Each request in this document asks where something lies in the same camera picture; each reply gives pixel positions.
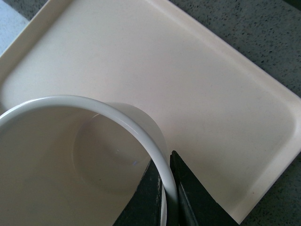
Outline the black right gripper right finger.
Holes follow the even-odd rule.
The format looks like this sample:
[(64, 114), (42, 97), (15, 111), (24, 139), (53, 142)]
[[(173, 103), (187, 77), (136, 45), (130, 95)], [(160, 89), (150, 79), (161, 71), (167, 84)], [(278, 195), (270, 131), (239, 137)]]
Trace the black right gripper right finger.
[(214, 200), (176, 151), (170, 156), (179, 199), (181, 226), (237, 226), (238, 223)]

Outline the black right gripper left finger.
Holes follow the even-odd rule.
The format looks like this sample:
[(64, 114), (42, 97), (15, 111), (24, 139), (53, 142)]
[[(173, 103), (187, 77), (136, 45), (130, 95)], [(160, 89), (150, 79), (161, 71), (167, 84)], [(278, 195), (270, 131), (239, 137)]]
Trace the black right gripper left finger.
[(165, 226), (166, 207), (161, 177), (151, 160), (115, 226)]

